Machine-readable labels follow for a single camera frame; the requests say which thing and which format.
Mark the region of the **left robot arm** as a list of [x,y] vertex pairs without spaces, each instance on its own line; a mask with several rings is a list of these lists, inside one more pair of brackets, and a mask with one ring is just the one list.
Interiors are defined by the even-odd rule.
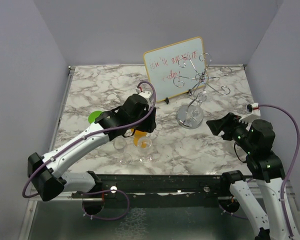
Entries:
[[95,173],[71,173],[67,170],[92,150],[123,136],[126,131],[152,133],[156,128],[156,95],[135,93],[123,105],[104,111],[82,133],[56,150],[43,155],[36,152],[27,160],[27,175],[44,202],[62,192],[82,192],[96,197],[101,190]]

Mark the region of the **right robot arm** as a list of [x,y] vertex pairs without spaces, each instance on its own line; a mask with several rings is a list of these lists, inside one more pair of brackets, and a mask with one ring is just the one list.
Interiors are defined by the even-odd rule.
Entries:
[[281,159],[273,152],[275,132],[270,122],[253,110],[242,117],[229,112],[206,122],[215,136],[234,141],[246,153],[245,163],[263,198],[262,207],[239,170],[224,172],[219,189],[232,195],[242,207],[257,240],[300,240],[284,185],[286,174]]

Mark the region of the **clear wine glass back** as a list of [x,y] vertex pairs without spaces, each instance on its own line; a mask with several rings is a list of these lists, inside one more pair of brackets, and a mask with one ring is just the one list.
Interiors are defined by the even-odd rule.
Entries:
[[211,101],[211,96],[206,90],[200,91],[195,95],[193,101],[186,108],[183,124],[190,129],[198,128],[204,118],[202,103],[209,101]]

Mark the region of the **orange plastic wine glass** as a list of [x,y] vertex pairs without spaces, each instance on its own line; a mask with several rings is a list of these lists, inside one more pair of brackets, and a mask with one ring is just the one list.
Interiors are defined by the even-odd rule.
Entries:
[[132,133],[132,136],[133,136],[133,144],[135,147],[138,146],[138,141],[140,138],[142,137],[146,137],[147,136],[147,132],[145,131],[140,131],[140,130],[136,130],[136,129],[131,129],[131,133]]

